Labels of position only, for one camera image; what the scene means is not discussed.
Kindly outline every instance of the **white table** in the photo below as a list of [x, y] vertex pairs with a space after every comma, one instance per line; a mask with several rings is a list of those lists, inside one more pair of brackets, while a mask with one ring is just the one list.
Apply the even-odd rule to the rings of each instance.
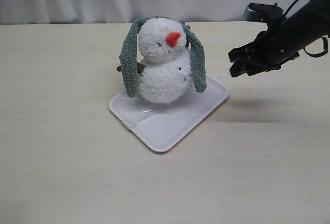
[[265, 26], [190, 25], [230, 98], [165, 155], [108, 109], [129, 24], [0, 26], [1, 224], [330, 223], [330, 56], [231, 78]]

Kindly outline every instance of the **snowman body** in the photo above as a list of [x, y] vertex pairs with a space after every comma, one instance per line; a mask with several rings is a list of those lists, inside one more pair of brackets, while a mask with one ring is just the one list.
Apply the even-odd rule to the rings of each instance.
[[151, 103], [170, 104], [192, 86], [190, 51], [185, 49], [175, 60], [146, 66], [139, 77], [138, 91]]

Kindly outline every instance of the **wooden tabletop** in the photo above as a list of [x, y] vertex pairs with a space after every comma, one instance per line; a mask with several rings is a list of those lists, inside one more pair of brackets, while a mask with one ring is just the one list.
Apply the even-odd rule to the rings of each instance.
[[265, 26], [189, 25], [230, 97], [165, 155], [108, 109], [129, 24], [0, 26], [1, 224], [330, 223], [330, 56], [231, 78]]

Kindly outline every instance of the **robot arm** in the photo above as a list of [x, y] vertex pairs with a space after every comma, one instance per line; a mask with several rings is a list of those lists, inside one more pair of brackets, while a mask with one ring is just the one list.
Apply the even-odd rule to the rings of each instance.
[[324, 51], [312, 55], [321, 57], [328, 52], [325, 36], [330, 37], [330, 0], [309, 0], [291, 17], [287, 13], [297, 2], [296, 0], [284, 13], [277, 4], [274, 6], [251, 3], [246, 14], [248, 21], [264, 22], [268, 29], [260, 32], [255, 40], [229, 52], [233, 63], [230, 68], [232, 77], [242, 74], [252, 76], [261, 72], [279, 70], [281, 66], [298, 58], [299, 51], [318, 39], [323, 40]]

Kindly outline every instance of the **white plastic tray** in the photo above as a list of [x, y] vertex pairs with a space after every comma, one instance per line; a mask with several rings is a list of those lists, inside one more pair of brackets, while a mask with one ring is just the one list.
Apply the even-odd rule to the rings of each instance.
[[110, 111], [151, 150], [164, 153], [174, 147], [229, 96], [228, 89], [206, 75], [207, 88], [192, 87], [170, 105], [151, 104], [126, 91], [109, 102]]

